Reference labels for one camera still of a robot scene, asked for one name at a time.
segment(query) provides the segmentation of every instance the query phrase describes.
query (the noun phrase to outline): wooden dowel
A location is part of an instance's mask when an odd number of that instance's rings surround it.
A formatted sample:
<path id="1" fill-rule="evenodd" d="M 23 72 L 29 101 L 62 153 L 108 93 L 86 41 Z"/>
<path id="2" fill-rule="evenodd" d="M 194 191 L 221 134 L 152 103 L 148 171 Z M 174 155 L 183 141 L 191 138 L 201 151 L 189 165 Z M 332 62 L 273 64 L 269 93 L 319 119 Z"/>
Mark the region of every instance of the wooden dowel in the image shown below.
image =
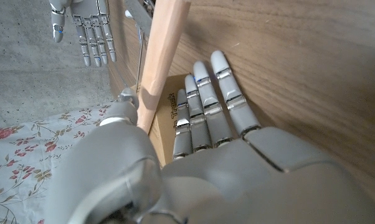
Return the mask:
<path id="1" fill-rule="evenodd" d="M 157 0 L 140 86 L 138 127 L 149 133 L 188 16 L 190 0 Z"/>

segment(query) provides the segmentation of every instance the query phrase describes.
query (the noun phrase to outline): robotic arm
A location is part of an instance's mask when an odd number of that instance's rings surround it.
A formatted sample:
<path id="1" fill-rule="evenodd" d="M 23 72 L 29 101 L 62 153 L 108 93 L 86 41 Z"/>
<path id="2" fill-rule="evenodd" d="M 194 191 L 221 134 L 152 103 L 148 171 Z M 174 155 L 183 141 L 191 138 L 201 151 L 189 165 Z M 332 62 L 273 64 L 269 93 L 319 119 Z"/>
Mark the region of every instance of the robotic arm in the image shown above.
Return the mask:
<path id="1" fill-rule="evenodd" d="M 127 88 L 55 170 L 45 223 L 375 223 L 375 203 L 341 166 L 261 128 L 223 53 L 211 63 L 238 139 L 196 62 L 178 92 L 174 161 L 160 170 Z"/>
<path id="2" fill-rule="evenodd" d="M 70 7 L 86 66 L 91 64 L 88 45 L 92 50 L 96 66 L 102 66 L 102 61 L 105 65 L 108 63 L 105 42 L 110 58 L 113 62 L 116 61 L 107 0 L 49 0 L 49 2 L 52 6 L 53 38 L 56 43 L 63 39 L 65 10 Z"/>

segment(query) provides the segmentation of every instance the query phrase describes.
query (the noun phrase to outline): metal finger segment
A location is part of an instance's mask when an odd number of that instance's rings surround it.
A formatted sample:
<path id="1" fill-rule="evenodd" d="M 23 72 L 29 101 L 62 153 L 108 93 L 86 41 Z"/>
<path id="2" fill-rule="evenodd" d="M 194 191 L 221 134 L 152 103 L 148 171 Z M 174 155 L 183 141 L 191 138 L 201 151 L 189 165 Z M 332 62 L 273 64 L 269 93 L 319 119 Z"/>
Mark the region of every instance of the metal finger segment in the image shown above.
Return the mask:
<path id="1" fill-rule="evenodd" d="M 192 133 L 193 152 L 211 148 L 211 140 L 204 115 L 196 116 L 190 119 Z"/>
<path id="2" fill-rule="evenodd" d="M 86 66 L 90 66 L 90 57 L 88 49 L 88 40 L 85 33 L 85 28 L 83 26 L 77 26 L 77 34 L 79 37 L 79 42 L 82 50 L 83 61 Z"/>
<path id="3" fill-rule="evenodd" d="M 260 123 L 243 96 L 224 54 L 216 50 L 211 55 L 211 64 L 219 82 L 222 96 L 229 110 L 232 122 L 239 135 L 243 136 L 253 129 L 259 129 Z"/>
<path id="4" fill-rule="evenodd" d="M 192 75 L 185 78 L 187 104 L 189 107 L 193 152 L 211 148 L 211 139 L 204 118 L 200 95 Z"/>
<path id="5" fill-rule="evenodd" d="M 199 88 L 202 106 L 213 105 L 219 103 L 218 97 L 211 85 L 211 79 L 203 62 L 197 61 L 193 66 L 194 79 Z"/>
<path id="6" fill-rule="evenodd" d="M 95 60 L 96 66 L 100 67 L 102 66 L 102 63 L 100 62 L 99 49 L 96 40 L 95 30 L 93 28 L 87 28 L 87 33 L 89 38 L 89 46 L 92 49 L 93 58 Z"/>
<path id="7" fill-rule="evenodd" d="M 65 8 L 55 9 L 52 6 L 52 30 L 53 30 L 53 40 L 56 43 L 59 43 L 63 39 L 63 27 L 64 27 L 64 18 Z"/>
<path id="8" fill-rule="evenodd" d="M 102 27 L 96 26 L 96 27 L 94 27 L 94 29 L 95 29 L 95 33 L 96 33 L 96 38 L 98 40 L 98 46 L 99 46 L 100 56 L 102 56 L 103 63 L 105 65 L 107 65 L 108 64 L 108 59 L 107 59 L 105 38 L 103 36 Z"/>
<path id="9" fill-rule="evenodd" d="M 116 62 L 117 59 L 116 59 L 113 34 L 112 34 L 112 29 L 110 28 L 110 24 L 104 24 L 103 30 L 105 31 L 105 37 L 107 41 L 108 50 L 110 51 L 110 57 L 112 58 L 113 62 Z"/>
<path id="10" fill-rule="evenodd" d="M 202 108 L 199 90 L 197 89 L 196 83 L 192 75 L 185 77 L 185 88 L 187 94 L 187 101 L 189 102 L 189 112 L 191 117 L 195 117 L 199 114 L 204 114 Z"/>
<path id="11" fill-rule="evenodd" d="M 194 64 L 194 78 L 199 89 L 204 116 L 211 135 L 212 146 L 218 147 L 222 143 L 233 140 L 232 131 L 226 121 L 222 105 L 212 86 L 210 76 L 203 62 Z"/>
<path id="12" fill-rule="evenodd" d="M 106 0 L 97 0 L 99 6 L 99 13 L 100 14 L 108 14 L 107 10 L 107 1 Z"/>
<path id="13" fill-rule="evenodd" d="M 174 142 L 173 159 L 180 159 L 192 154 L 192 136 L 190 132 L 190 117 L 188 99 L 185 90 L 178 91 L 178 121 Z"/>

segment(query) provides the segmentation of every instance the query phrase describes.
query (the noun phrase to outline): wood grain surface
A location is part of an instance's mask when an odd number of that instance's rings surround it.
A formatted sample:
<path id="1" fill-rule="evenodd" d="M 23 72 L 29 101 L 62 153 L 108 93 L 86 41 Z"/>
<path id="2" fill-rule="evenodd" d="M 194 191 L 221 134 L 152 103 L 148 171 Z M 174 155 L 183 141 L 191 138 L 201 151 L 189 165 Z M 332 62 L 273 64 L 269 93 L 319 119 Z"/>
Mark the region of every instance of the wood grain surface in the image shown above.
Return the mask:
<path id="1" fill-rule="evenodd" d="M 109 0 L 113 92 L 134 85 L 138 39 Z M 264 126 L 310 141 L 375 199 L 375 1 L 192 1 L 169 74 L 222 50 Z"/>

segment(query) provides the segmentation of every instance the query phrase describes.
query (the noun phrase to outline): floral bedsheet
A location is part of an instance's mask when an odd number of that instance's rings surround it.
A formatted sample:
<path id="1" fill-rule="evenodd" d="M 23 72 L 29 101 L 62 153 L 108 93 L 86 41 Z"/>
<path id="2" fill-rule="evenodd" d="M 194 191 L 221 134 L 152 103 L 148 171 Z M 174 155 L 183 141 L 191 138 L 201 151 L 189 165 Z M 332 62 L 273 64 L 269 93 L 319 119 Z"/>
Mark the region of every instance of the floral bedsheet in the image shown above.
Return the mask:
<path id="1" fill-rule="evenodd" d="M 0 129 L 0 223 L 44 224 L 52 174 L 112 103 Z"/>

